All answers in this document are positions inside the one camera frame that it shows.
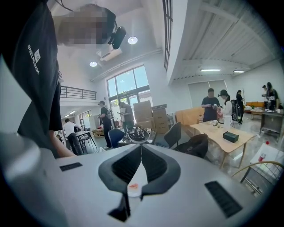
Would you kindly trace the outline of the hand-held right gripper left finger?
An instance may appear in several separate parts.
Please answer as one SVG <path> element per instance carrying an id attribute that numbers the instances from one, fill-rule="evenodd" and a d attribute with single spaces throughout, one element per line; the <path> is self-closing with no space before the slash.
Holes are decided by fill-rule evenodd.
<path id="1" fill-rule="evenodd" d="M 20 205 L 43 227 L 139 227 L 127 213 L 127 192 L 109 190 L 98 168 L 122 154 L 55 159 L 15 133 L 0 136 L 0 168 Z"/>

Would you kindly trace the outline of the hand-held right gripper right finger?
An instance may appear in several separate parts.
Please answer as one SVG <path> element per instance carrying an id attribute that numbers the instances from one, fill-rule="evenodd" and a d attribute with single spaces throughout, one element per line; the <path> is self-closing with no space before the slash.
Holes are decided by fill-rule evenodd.
<path id="1" fill-rule="evenodd" d="M 130 216 L 132 227 L 239 227 L 255 214 L 258 202 L 238 181 L 212 163 L 192 155 L 147 145 L 175 159 L 181 168 L 179 180 L 161 195 L 145 196 Z M 226 217 L 209 190 L 219 183 L 241 206 Z"/>

